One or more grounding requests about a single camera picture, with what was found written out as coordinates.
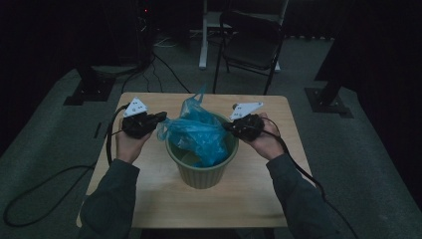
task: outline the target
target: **person's left hand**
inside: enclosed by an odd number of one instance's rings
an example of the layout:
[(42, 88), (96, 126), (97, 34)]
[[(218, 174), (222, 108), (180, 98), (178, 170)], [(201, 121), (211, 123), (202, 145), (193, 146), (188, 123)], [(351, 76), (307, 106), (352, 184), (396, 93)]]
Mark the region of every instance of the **person's left hand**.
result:
[(145, 135), (143, 138), (133, 138), (127, 135), (124, 131), (120, 131), (115, 135), (115, 145), (117, 152), (117, 159), (133, 164), (139, 157), (143, 145), (151, 137), (152, 132)]

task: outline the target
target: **blue plastic bag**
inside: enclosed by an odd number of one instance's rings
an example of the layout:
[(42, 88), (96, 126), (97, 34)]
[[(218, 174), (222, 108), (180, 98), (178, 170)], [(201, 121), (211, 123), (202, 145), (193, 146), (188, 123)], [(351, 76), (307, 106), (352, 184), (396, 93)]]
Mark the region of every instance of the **blue plastic bag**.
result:
[(178, 119), (166, 119), (157, 127), (159, 140), (168, 138), (177, 147), (195, 152), (201, 159), (196, 167), (217, 165), (228, 155), (224, 142), (227, 131), (201, 107), (204, 92), (205, 87), (183, 102)]

